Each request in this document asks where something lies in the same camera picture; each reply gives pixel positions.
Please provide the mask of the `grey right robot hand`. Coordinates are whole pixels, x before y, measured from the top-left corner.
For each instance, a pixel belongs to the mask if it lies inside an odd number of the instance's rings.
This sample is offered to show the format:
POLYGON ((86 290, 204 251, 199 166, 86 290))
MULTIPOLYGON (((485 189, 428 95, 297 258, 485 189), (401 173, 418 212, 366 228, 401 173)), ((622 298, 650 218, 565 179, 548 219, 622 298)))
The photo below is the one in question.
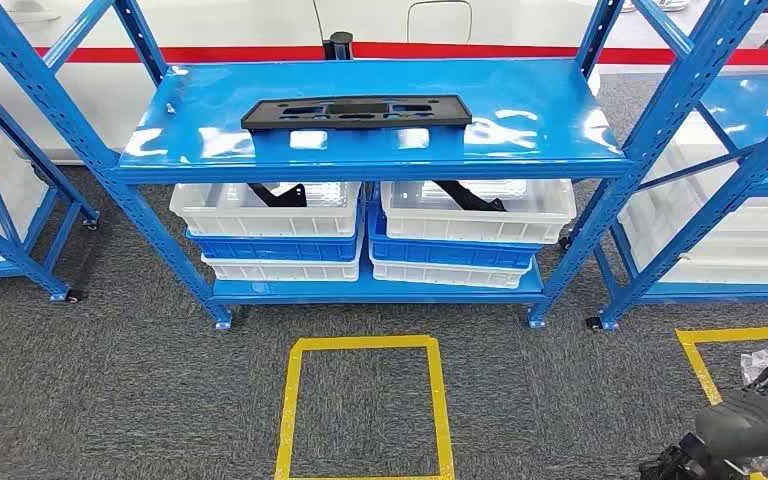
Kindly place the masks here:
POLYGON ((716 458, 768 457, 768 366, 695 416, 696 433, 716 458))

